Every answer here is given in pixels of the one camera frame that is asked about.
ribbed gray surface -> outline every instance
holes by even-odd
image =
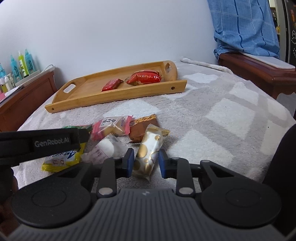
[[[207,217],[192,198],[178,197],[170,189],[123,189],[116,197],[99,199],[74,224],[57,229],[22,225],[9,238],[13,241],[284,240],[271,225],[253,230],[224,227]]]

white and gold snack wrapper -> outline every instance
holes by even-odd
[[[147,126],[145,135],[135,158],[133,166],[134,175],[141,177],[150,176],[158,156],[158,151],[169,133],[169,130],[152,124]]]

brown wooden furniture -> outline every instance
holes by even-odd
[[[145,69],[158,71],[162,75],[161,82],[138,86],[123,82],[115,90],[102,92],[102,88],[110,80],[125,80],[134,72]],[[65,93],[64,90],[71,84],[75,87],[69,93]],[[185,91],[186,84],[187,80],[178,80],[177,67],[172,61],[132,65],[71,80],[59,89],[52,104],[46,105],[45,108],[48,112],[55,113],[93,104],[179,93]]]
[[[278,69],[240,53],[223,53],[219,65],[225,66],[276,99],[280,93],[296,92],[296,70]]]
[[[49,72],[0,103],[0,131],[16,131],[57,91],[54,72]]]

pink snack package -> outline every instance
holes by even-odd
[[[91,139],[92,141],[101,141],[107,135],[124,136],[130,133],[129,124],[132,116],[114,116],[106,117],[93,124]]]

white snack in clear wrapper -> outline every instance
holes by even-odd
[[[158,151],[169,133],[169,130],[162,129],[152,124],[147,126],[135,158],[133,166],[134,175],[149,178],[156,162]]]
[[[89,153],[82,156],[83,162],[101,164],[106,159],[114,156],[121,156],[123,150],[122,143],[112,134],[107,135]]]

